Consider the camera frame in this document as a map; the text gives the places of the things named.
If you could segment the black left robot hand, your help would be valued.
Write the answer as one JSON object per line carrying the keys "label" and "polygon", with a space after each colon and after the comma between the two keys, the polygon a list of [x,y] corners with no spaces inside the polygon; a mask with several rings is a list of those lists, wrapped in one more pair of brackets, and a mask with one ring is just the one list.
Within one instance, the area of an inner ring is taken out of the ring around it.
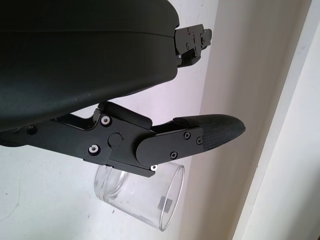
{"label": "black left robot hand", "polygon": [[33,146],[143,177],[246,127],[224,114],[150,118],[112,102],[173,80],[212,31],[180,27],[167,0],[3,0],[0,144]]}

